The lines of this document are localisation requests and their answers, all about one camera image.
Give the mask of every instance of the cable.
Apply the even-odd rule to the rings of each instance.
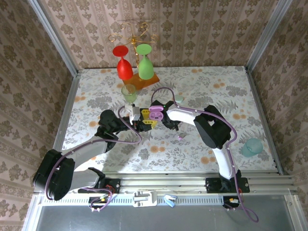
[[[122,106],[119,108],[117,114],[118,114],[118,117],[121,119],[121,121],[130,129],[132,130],[138,137],[139,137],[139,140],[138,141],[117,141],[117,140],[109,140],[109,139],[99,139],[99,140],[95,140],[95,141],[89,141],[87,143],[84,143],[83,145],[81,146],[78,146],[76,147],[75,149],[69,151],[68,153],[62,155],[59,160],[55,163],[55,165],[53,166],[53,168],[51,169],[50,173],[49,173],[49,176],[47,178],[47,181],[46,181],[46,185],[45,185],[45,195],[47,197],[48,200],[52,200],[51,197],[48,196],[48,187],[49,187],[49,184],[50,184],[50,181],[51,181],[51,178],[52,178],[52,175],[54,174],[56,168],[59,166],[59,164],[61,163],[61,161],[67,157],[68,155],[78,151],[79,149],[85,147],[85,146],[88,146],[89,144],[92,144],[92,143],[96,143],[96,142],[102,142],[102,141],[105,141],[105,142],[116,142],[116,143],[131,143],[131,144],[137,144],[137,143],[140,143],[142,141],[142,137],[141,135],[135,130],[133,129],[127,122],[124,121],[124,119],[121,117],[120,113],[121,111],[123,110],[125,106]]]
[[[234,138],[232,140],[230,140],[229,142],[226,143],[226,149],[227,149],[227,153],[228,153],[228,157],[230,159],[230,163],[231,163],[231,167],[232,167],[232,172],[233,172],[233,175],[234,175],[234,181],[235,181],[235,189],[236,189],[236,193],[239,197],[239,201],[240,201],[240,204],[242,205],[242,207],[240,209],[244,210],[244,212],[246,213],[246,215],[255,223],[258,223],[259,222],[259,217],[257,216],[257,214],[255,212],[253,212],[251,209],[248,209],[246,207],[244,207],[244,204],[243,204],[243,201],[242,201],[242,198],[241,198],[241,195],[240,195],[240,192],[239,192],[239,186],[238,186],[238,183],[237,183],[237,177],[236,177],[236,171],[235,171],[235,166],[234,166],[234,161],[233,161],[233,158],[232,158],[232,155],[231,155],[231,152],[230,152],[230,149],[229,149],[229,145],[231,143],[233,143],[236,139],[237,139],[237,132],[235,130],[235,128],[227,121],[225,120],[224,118],[214,114],[214,113],[210,113],[210,112],[205,112],[205,111],[200,111],[200,110],[195,110],[195,109],[191,109],[191,108],[187,108],[187,107],[182,107],[180,105],[177,104],[177,102],[175,101],[175,96],[174,96],[174,92],[171,88],[169,87],[161,87],[161,88],[158,88],[156,89],[152,96],[151,96],[151,103],[153,103],[153,97],[154,97],[154,94],[161,90],[161,89],[168,89],[171,91],[172,93],[172,97],[173,97],[173,103],[179,108],[179,109],[182,109],[182,110],[185,110],[185,111],[188,111],[188,112],[198,112],[198,113],[202,113],[202,114],[206,114],[206,115],[209,115],[209,116],[213,116],[219,120],[221,120],[222,122],[224,122],[225,124],[227,124],[231,130],[233,131],[234,133]],[[256,216],[256,219],[253,219],[250,214],[248,213],[248,211],[252,212],[255,216]]]
[[[103,210],[103,209],[112,201],[113,193],[112,193],[111,190],[109,190],[109,189],[94,189],[94,188],[87,188],[87,187],[85,187],[85,188],[83,188],[83,189],[88,190],[88,191],[107,191],[107,192],[109,192],[110,196],[108,196],[107,202],[106,202],[103,206],[101,206],[100,208],[98,208],[97,211]],[[100,200],[101,200],[100,197],[98,197],[96,200],[91,201],[91,203],[90,203],[90,208],[91,208],[93,211],[94,211],[93,204],[94,204],[95,202],[100,201]]]

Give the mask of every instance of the green wine glass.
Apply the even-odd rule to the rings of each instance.
[[[136,47],[136,52],[143,55],[143,59],[138,65],[139,77],[148,80],[154,76],[153,64],[146,56],[152,51],[152,47],[149,44],[140,44]]]

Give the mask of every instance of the gold metal rack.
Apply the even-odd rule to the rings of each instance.
[[[158,41],[158,35],[151,35],[150,36],[150,38],[151,38],[151,40],[150,41],[142,41],[142,36],[148,31],[148,29],[149,29],[149,24],[148,23],[146,23],[146,22],[144,22],[144,23],[139,23],[139,28],[141,29],[141,30],[143,30],[144,29],[144,31],[143,31],[143,33],[141,34],[141,35],[138,35],[138,36],[136,36],[136,35],[134,35],[134,30],[133,30],[133,24],[132,23],[122,23],[121,25],[120,25],[120,28],[122,29],[122,30],[124,30],[125,28],[127,28],[127,26],[130,26],[130,29],[131,29],[131,36],[130,37],[124,37],[124,36],[122,36],[122,35],[120,35],[120,34],[118,34],[118,33],[113,33],[113,34],[111,34],[111,35],[109,35],[108,36],[108,40],[109,41],[111,41],[111,42],[114,42],[114,41],[116,41],[116,36],[119,36],[119,37],[121,37],[121,38],[124,38],[124,39],[126,39],[127,41],[128,41],[128,43],[126,43],[126,44],[124,44],[124,46],[126,46],[126,45],[128,45],[128,44],[132,44],[133,45],[133,47],[134,47],[134,50],[135,50],[135,54],[136,54],[136,64],[137,64],[137,67],[138,67],[138,64],[139,64],[139,55],[138,55],[138,53],[136,52],[136,47],[137,47],[137,43],[138,42],[142,42],[142,43],[154,43],[154,42],[157,42]]]

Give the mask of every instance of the wine glass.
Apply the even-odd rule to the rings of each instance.
[[[125,55],[127,55],[128,48],[123,45],[116,46],[113,49],[112,53],[117,57],[121,57],[119,63],[116,66],[117,74],[119,75],[119,78],[122,80],[128,80],[132,78],[133,69],[131,68],[129,61],[123,58]]]
[[[143,55],[143,59],[139,63],[139,77],[148,80],[154,76],[153,64],[146,56],[152,51],[152,47],[149,44],[140,44],[136,47],[136,52]]]

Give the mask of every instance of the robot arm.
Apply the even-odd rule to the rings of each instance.
[[[228,182],[234,175],[229,158],[224,152],[224,144],[231,137],[231,129],[225,123],[212,116],[178,109],[172,101],[169,101],[165,105],[155,101],[151,106],[162,106],[163,110],[161,113],[163,117],[158,120],[161,120],[169,129],[178,130],[178,124],[180,122],[196,126],[204,143],[213,149],[218,162],[220,177],[222,181],[225,180],[228,185]],[[148,120],[148,118],[144,118],[143,113],[141,113],[143,110],[148,111],[148,109],[139,109],[134,105],[126,107],[126,109],[129,110],[130,115],[123,119],[125,122],[130,123],[137,132],[149,131],[153,128],[153,124],[149,123],[149,121],[151,121],[151,116],[150,120]],[[222,117],[214,106],[208,106],[205,111],[215,113]],[[65,157],[62,160],[57,170],[53,173],[48,185],[49,197],[54,200],[60,200],[69,191],[74,189],[105,187],[105,175],[101,171],[94,168],[88,168],[85,171],[74,170],[89,159],[111,150],[115,145],[115,142],[112,141],[118,140],[115,134],[125,130],[128,130],[128,127],[115,116],[113,111],[103,111],[101,113],[97,132],[91,139],[72,149],[65,150],[62,153],[56,150],[50,150],[46,153],[34,176],[34,185],[41,190],[45,189],[47,178],[55,163],[63,155],[75,150],[70,154],[69,158]]]

